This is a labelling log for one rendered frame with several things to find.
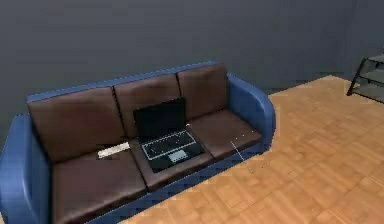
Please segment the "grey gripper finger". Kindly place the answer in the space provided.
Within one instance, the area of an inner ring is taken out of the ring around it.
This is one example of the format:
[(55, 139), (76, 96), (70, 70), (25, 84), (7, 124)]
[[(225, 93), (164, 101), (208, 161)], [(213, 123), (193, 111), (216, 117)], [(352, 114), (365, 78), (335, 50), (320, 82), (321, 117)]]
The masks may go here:
[(240, 159), (242, 160), (244, 166), (248, 169), (248, 171), (250, 173), (254, 173), (254, 171), (251, 169), (251, 167), (247, 164), (246, 160), (244, 159), (244, 157), (241, 155), (240, 151), (238, 150), (238, 148), (236, 147), (236, 145), (234, 144), (234, 142), (231, 140), (230, 141), (231, 145), (233, 146), (233, 148), (235, 149), (236, 153), (239, 155)]

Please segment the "blue sofa with brown cushions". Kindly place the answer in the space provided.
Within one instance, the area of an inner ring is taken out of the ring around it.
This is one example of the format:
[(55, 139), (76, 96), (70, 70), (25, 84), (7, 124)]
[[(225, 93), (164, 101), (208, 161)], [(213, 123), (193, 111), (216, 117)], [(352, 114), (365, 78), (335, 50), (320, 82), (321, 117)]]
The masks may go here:
[[(135, 109), (186, 99), (186, 128), (205, 152), (154, 173)], [(5, 224), (116, 224), (267, 151), (275, 109), (257, 87), (203, 62), (31, 95), (0, 155)], [(99, 159), (97, 152), (130, 148)]]

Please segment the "white remote control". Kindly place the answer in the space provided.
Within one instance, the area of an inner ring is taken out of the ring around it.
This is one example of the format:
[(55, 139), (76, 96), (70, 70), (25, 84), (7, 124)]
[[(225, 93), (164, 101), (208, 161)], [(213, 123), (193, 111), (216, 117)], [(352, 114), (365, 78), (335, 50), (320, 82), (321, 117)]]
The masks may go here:
[(122, 151), (125, 151), (130, 148), (130, 145), (128, 142), (121, 143), (119, 145), (111, 146), (109, 148), (105, 148), (103, 150), (100, 150), (97, 152), (97, 156), (99, 159), (103, 159), (106, 157), (109, 157), (111, 155), (114, 155), (116, 153), (120, 153)]

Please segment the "black shelf with glass boards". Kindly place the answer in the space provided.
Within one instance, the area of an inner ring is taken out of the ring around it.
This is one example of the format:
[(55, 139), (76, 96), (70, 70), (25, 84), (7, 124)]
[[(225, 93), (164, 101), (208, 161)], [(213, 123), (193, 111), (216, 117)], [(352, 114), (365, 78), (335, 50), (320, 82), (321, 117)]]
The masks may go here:
[[(373, 63), (374, 68), (363, 73), (367, 63)], [(347, 96), (352, 94), (384, 104), (384, 54), (365, 57), (361, 60), (346, 92)]]

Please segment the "black laptop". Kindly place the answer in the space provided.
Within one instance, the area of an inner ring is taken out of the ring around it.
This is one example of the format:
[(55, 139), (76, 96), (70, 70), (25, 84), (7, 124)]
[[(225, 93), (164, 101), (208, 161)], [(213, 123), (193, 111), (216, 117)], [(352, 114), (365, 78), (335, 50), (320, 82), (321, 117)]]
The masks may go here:
[(140, 148), (154, 173), (205, 152), (186, 128), (184, 97), (135, 109), (133, 115)]

